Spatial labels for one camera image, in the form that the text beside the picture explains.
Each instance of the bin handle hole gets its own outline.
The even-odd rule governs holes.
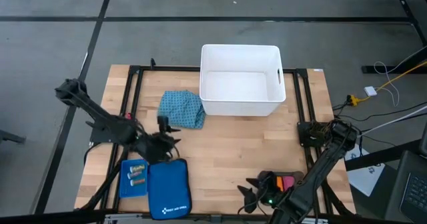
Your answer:
[[[278,69],[278,80],[279,80],[279,85],[280,85],[280,71]]]

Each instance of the white paper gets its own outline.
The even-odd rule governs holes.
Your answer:
[[[362,148],[362,154],[367,155],[369,154],[369,152]],[[353,158],[359,157],[359,155],[359,145],[356,144],[354,149],[346,153],[344,159],[348,161]],[[384,164],[381,164],[381,166],[378,167],[371,166],[353,171],[348,171],[348,180],[353,187],[357,188],[357,190],[369,197],[372,193],[372,190],[374,190],[374,187],[378,182],[378,179],[380,178],[383,169]]]

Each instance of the blue first aid kit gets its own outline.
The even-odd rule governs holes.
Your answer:
[[[191,193],[185,159],[150,165],[147,180],[148,205],[152,219],[178,219],[191,212]]]

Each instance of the battery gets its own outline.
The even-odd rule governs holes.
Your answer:
[[[130,169],[131,173],[135,173],[135,172],[144,170],[145,169],[145,165],[144,164],[136,165],[136,166],[130,167],[129,169]]]
[[[131,180],[131,186],[133,187],[134,185],[139,185],[145,183],[145,178],[144,179],[138,179],[138,180]]]
[[[141,174],[142,174],[142,171],[137,171],[135,173],[128,173],[127,174],[127,178],[132,179],[132,178],[137,177],[137,176],[139,176]]]

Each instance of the white plug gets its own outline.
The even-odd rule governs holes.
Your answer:
[[[364,90],[365,90],[367,96],[369,96],[369,97],[376,96],[376,91],[375,91],[373,86],[365,87]]]

